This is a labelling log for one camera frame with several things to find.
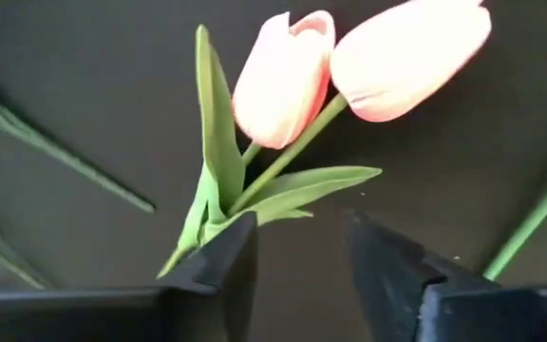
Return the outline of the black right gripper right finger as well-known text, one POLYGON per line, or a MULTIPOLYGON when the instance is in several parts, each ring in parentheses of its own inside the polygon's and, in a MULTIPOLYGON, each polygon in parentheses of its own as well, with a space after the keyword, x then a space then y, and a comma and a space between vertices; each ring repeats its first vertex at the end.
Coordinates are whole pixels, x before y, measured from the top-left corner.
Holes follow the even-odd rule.
POLYGON ((351 223, 374 342, 547 342, 547 286, 504 288, 365 215, 351 223))

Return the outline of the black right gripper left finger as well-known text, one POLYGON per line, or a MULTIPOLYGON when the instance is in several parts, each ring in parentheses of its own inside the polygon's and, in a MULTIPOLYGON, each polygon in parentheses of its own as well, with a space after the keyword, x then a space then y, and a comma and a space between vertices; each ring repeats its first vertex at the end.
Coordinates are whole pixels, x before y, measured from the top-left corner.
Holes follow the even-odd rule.
POLYGON ((247 342, 257 243, 249 212, 152 287, 0 292, 0 342, 247 342))

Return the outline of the red tulip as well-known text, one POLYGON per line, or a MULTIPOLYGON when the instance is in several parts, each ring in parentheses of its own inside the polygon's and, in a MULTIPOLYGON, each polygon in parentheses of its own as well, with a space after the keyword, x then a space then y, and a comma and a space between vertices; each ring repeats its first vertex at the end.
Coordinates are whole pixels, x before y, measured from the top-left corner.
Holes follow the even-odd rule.
POLYGON ((536 202, 513 234, 504 242, 492 260, 485 267, 482 276, 495 280, 517 255, 524 243, 547 218, 547 190, 536 202))

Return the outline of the white flower bunch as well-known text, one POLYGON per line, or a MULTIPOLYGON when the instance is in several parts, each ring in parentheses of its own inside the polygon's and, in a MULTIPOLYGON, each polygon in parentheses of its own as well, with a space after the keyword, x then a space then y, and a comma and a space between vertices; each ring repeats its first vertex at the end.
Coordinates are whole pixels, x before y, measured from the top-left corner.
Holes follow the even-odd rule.
POLYGON ((0 265, 24 280, 33 288, 44 290, 55 288, 54 282, 39 272, 29 261, 18 254, 0 237, 0 265))
POLYGON ((147 199, 143 199, 128 187, 108 177, 90 162, 73 154, 53 139, 41 133, 37 128, 21 120, 3 104, 0 104, 0 131, 42 151, 144 212, 153 214, 156 211, 156 206, 147 199))

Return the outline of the pink tulip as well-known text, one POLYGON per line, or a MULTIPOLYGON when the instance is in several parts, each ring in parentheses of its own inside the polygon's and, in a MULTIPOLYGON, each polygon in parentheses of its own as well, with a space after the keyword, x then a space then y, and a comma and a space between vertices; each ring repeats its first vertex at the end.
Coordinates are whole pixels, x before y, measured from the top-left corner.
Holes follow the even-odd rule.
POLYGON ((335 38, 322 107, 268 171, 279 173, 345 107, 365 121, 388 122, 434 94, 489 36, 481 2, 408 0, 335 38))
POLYGON ((332 16, 314 11, 295 24, 287 12, 268 19, 236 81, 229 88, 205 26, 196 31, 196 82, 203 165, 177 246, 159 274, 225 229, 276 173, 250 186, 245 168, 262 147, 293 143, 318 114, 330 79, 335 43, 332 16))

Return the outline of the black table mat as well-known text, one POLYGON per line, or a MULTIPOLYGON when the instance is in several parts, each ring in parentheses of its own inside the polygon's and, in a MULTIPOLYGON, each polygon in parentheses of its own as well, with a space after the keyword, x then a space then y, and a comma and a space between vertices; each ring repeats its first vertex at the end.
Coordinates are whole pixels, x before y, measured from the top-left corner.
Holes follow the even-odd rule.
MULTIPOLYGON (((146 196, 154 214, 0 131, 0 235, 62 288, 149 286, 201 167, 194 39, 234 82, 262 23, 329 11, 339 34, 402 0, 0 0, 0 99, 146 196)), ((480 53, 404 117, 338 116, 292 163, 382 169, 259 231, 250 342, 369 342, 347 237, 363 212, 474 270, 547 187, 547 0, 485 0, 480 53)))

